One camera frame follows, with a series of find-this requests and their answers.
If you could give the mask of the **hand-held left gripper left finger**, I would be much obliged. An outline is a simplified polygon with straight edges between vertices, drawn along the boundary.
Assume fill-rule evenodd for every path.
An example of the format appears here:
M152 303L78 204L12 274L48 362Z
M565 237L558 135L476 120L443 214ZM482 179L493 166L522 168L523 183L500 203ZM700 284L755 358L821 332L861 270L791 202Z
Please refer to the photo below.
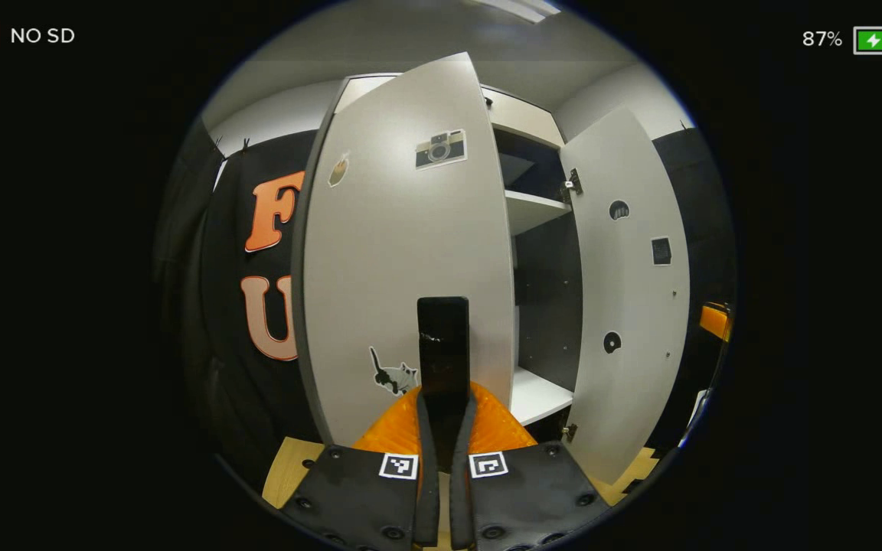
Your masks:
M353 446L326 446L280 512L340 549L423 550L439 542L440 505L430 411L416 388Z

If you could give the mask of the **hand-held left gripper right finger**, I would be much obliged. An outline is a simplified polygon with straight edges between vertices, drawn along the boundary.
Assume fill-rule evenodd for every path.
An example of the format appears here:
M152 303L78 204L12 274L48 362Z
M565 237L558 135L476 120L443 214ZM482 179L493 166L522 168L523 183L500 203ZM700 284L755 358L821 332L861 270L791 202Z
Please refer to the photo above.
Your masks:
M453 549L543 550L605 520L610 505L564 443L536 442L492 392L470 383L449 510Z

